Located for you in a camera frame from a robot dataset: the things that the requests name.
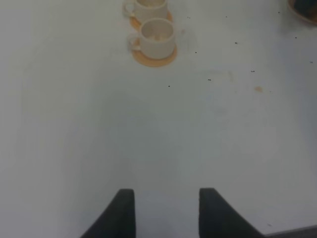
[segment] orange saucer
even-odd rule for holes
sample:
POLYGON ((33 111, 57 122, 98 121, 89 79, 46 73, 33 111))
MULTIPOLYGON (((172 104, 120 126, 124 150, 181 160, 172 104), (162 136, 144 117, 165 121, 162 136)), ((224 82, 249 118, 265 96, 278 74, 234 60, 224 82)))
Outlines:
MULTIPOLYGON (((167 20, 173 22, 173 17, 170 11, 167 12, 167 20)), ((140 26, 142 25, 135 17, 130 17, 130 24, 137 31, 139 31, 140 26)))
POLYGON ((141 51, 132 51, 133 58, 140 64, 148 67, 162 67, 172 63, 177 56, 177 46, 175 45, 174 52, 164 59, 151 59, 146 57, 141 51))

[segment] white table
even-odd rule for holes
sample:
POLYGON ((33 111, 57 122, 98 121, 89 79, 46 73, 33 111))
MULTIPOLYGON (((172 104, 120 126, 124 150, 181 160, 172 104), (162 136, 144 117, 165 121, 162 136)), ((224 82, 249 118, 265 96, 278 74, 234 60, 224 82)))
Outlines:
POLYGON ((317 224, 317 29, 284 0, 169 7, 178 58, 147 68, 120 0, 0 3, 0 237, 79 237, 124 187, 139 238, 197 238, 200 187, 264 234, 317 224))

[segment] white cup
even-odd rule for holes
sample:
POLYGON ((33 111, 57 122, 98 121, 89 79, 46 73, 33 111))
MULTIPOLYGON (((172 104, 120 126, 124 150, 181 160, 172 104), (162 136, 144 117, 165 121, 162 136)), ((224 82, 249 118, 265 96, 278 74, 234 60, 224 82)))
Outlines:
POLYGON ((122 5, 125 16, 135 17, 140 23, 151 18, 167 18, 167 0, 125 0, 122 5))
POLYGON ((169 57, 175 49, 175 28, 163 18, 152 18, 143 22, 139 33, 128 36, 129 48, 141 51, 146 57, 161 60, 169 57))

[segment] black object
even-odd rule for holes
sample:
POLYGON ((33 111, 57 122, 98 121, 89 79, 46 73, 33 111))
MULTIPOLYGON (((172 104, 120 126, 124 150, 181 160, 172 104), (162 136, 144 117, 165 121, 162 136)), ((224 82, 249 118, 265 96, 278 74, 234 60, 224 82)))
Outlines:
POLYGON ((199 192, 200 238, 264 238, 213 188, 199 192))
POLYGON ((310 10, 317 4, 317 0, 296 0, 294 8, 298 10, 302 15, 310 18, 310 10))
POLYGON ((134 191, 119 190, 81 238, 136 238, 134 191))

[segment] stain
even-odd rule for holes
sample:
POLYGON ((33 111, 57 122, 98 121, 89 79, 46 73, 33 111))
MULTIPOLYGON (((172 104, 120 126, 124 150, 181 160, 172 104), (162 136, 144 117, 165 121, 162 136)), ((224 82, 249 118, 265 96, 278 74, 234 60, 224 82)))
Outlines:
POLYGON ((254 90, 256 90, 257 92, 259 93, 262 93, 263 92, 263 88, 262 87, 255 87, 254 90))
POLYGON ((228 71, 229 77, 230 77, 230 82, 233 83, 233 73, 232 71, 228 71))

